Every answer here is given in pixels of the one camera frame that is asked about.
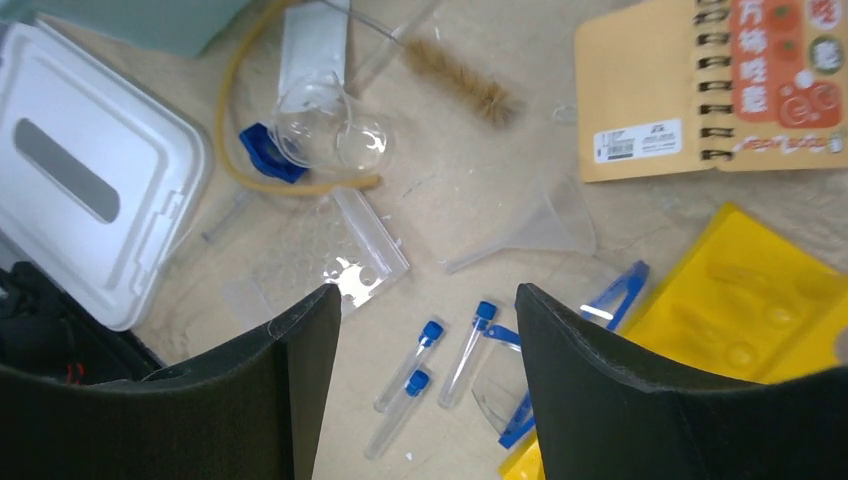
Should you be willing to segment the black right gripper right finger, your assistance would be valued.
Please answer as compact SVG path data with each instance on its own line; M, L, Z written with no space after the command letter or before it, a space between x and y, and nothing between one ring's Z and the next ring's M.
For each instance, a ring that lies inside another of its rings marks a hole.
M750 383L651 352L531 283L515 307L548 478L846 477L845 367Z

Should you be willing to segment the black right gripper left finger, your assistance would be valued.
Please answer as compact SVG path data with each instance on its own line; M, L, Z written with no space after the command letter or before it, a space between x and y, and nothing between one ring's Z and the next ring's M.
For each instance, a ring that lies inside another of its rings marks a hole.
M1 371L5 479L309 479L341 326L325 284L265 324L138 380Z

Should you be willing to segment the yellow rubber tube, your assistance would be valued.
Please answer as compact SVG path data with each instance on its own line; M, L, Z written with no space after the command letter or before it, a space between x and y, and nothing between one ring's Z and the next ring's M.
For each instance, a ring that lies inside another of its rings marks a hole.
M228 128L229 112L233 96L234 86L242 63L255 46L263 32L276 20L283 10L294 4L293 1L272 1L258 16L256 22L249 28L242 38L232 56L226 63L222 75L221 85L218 90L215 122L213 128L213 147L215 158L221 168L229 177L241 187L262 194L288 196L288 197L320 197L330 194L336 188L352 188L355 190L369 190L377 188L382 183L378 174L366 174L359 177L348 178L340 181L317 184L288 184L262 183L248 176L240 170L233 162L229 152L229 138L231 136Z

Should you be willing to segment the brown test tube brush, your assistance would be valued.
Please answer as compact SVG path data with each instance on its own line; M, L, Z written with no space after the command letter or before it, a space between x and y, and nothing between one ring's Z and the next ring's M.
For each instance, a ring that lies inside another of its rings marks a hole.
M402 61L413 74L451 94L493 127L504 128L518 118L521 103L507 86L463 61L438 40L391 31L350 7L340 7L332 1L324 4L368 26L398 46Z

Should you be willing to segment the clear glass tube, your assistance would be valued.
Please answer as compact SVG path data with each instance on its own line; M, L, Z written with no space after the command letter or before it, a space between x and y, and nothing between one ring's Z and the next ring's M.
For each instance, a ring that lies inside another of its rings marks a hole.
M398 56L443 1L351 1L346 88L361 94Z

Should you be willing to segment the blue capped test tube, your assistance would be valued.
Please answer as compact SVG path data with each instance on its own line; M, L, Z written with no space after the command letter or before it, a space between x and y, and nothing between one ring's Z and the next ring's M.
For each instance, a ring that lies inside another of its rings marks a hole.
M419 369L438 345L445 331L440 320L432 317L420 331L417 342L406 354L400 366L395 370L388 383L373 402L376 412L387 411L391 401L405 388L414 371Z
M368 460L380 457L408 422L430 384L430 376L415 370L405 386L390 402L380 425L372 435L363 454Z
M441 408L446 410L454 408L468 389L470 377L477 362L478 344L497 312L498 307L494 303L479 302L462 348L440 390L438 405Z

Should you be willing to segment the yellow test tube rack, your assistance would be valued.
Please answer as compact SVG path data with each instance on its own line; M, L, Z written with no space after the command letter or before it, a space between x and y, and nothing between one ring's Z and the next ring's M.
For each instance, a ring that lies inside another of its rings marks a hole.
M847 277L728 204L613 333L683 365L762 385L847 370L838 354Z

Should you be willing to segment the clear plastic funnel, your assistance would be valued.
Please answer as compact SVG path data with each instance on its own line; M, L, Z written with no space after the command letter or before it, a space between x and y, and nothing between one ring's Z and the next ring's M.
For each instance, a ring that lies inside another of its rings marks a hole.
M571 177L539 179L525 200L482 242L444 263L456 273L503 250L573 252L592 256L597 250L593 220Z

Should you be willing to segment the clear graduated cylinder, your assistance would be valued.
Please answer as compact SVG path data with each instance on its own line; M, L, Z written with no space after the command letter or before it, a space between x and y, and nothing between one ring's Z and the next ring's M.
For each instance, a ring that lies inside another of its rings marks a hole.
M200 238L203 242L216 243L255 198L255 191L240 188L231 196L219 201L199 223Z

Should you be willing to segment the white plastic bin lid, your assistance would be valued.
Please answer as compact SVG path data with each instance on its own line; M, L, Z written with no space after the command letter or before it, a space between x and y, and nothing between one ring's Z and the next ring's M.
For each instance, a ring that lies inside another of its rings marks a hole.
M1 263L101 325L147 315L210 177L204 132L44 22L1 30Z

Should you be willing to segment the tan spiral notebook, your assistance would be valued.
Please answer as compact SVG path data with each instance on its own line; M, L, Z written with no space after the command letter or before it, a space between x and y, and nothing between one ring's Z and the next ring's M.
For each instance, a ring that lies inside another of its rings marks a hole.
M643 1L574 48L587 183L847 165L843 1Z

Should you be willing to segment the white plastic pouch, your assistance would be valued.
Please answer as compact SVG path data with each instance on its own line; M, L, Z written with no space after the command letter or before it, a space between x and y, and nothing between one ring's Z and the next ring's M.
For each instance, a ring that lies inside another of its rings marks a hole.
M284 10L278 94L307 77L345 83L349 1L311 1Z

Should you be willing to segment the teal plastic bin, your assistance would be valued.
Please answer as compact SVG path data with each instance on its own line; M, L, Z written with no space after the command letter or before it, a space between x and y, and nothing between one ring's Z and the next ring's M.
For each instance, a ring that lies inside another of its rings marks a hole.
M137 48L197 57L244 10L248 0L3 1L3 22L30 23L40 14Z

